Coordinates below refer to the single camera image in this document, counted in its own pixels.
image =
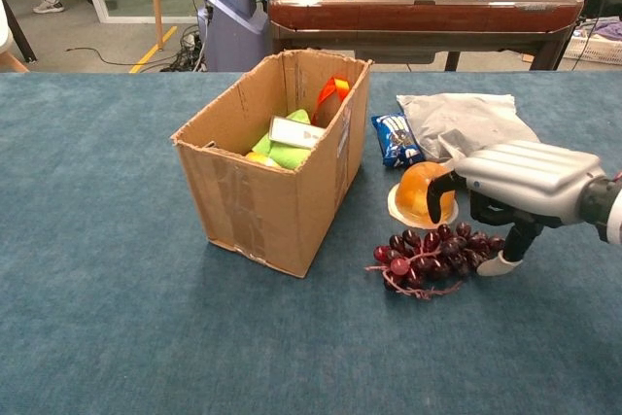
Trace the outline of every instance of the cardboard box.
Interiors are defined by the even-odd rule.
[[[203,108],[171,138],[210,242],[304,277],[363,157],[371,61],[314,51],[282,52]],[[247,154],[273,116],[312,115],[333,76],[351,86],[310,156],[296,170]]]

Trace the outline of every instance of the purple grapes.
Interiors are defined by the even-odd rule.
[[[424,253],[431,253],[438,248],[440,244],[440,237],[438,232],[434,230],[428,232],[424,237]]]
[[[471,226],[467,223],[459,223],[455,231],[449,225],[440,225],[423,238],[409,228],[401,235],[392,235],[389,245],[374,249],[377,265],[368,270],[383,271],[384,285],[389,291],[430,299],[436,294],[455,291],[460,280],[502,251],[504,245],[504,239],[498,235],[489,237],[484,232],[471,233]],[[447,284],[452,277],[458,282],[449,289],[426,287],[436,282]]]
[[[470,237],[470,225],[467,223],[459,223],[456,225],[456,234],[460,237],[468,239]]]

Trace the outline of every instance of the purple cloth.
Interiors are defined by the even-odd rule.
[[[594,33],[611,41],[622,41],[622,21],[619,19],[598,21]]]

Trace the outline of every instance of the plastic basket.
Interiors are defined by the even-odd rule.
[[[598,36],[587,38],[573,37],[570,40],[565,58],[588,60],[590,62],[622,65],[622,41],[609,41]]]

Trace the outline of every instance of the white robot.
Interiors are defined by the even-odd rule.
[[[210,72],[248,72],[270,50],[267,14],[257,0],[206,0],[198,12],[201,41]]]
[[[514,224],[499,255],[477,272],[496,276],[513,270],[544,227],[581,222],[601,240],[622,241],[622,177],[606,177],[594,155],[541,143],[510,141],[458,161],[428,188],[431,219],[440,220],[440,196],[466,188],[470,214],[483,224]]]

